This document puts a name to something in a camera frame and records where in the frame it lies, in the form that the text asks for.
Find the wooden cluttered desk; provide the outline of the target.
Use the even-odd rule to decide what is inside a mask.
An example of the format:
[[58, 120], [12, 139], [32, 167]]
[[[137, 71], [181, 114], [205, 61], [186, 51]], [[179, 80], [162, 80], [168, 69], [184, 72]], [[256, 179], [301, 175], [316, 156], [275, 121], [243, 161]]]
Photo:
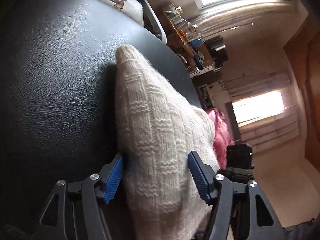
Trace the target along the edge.
[[170, 4], [163, 9], [163, 14], [168, 24], [167, 46], [182, 61], [191, 78], [221, 70], [228, 61], [221, 36], [205, 40], [198, 26], [182, 17], [181, 7]]

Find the cream knitted sweater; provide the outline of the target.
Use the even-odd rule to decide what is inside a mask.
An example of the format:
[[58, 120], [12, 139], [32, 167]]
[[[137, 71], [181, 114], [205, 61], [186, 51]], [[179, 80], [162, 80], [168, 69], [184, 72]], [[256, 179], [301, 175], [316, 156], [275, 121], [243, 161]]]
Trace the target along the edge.
[[210, 211], [188, 168], [196, 151], [214, 171], [215, 127], [133, 46], [116, 50], [116, 124], [137, 239], [191, 239]]

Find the pink bed cover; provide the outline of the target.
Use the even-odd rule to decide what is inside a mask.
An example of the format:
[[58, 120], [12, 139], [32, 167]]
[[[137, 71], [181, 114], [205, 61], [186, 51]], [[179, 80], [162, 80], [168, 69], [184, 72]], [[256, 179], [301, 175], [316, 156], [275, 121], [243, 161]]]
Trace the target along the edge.
[[225, 115], [217, 108], [208, 109], [207, 114], [215, 128], [213, 151], [220, 168], [224, 170], [227, 167], [227, 146], [234, 145], [234, 142], [228, 131]]

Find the beige striped curtain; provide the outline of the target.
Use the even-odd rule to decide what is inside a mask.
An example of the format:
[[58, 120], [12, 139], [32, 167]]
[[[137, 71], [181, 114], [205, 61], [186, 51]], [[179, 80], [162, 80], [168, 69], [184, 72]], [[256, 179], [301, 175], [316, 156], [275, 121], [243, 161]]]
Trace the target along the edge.
[[219, 5], [208, 9], [204, 14], [191, 20], [198, 26], [203, 37], [207, 38], [224, 29], [240, 25], [267, 14], [296, 11], [292, 1], [284, 0], [243, 0]]

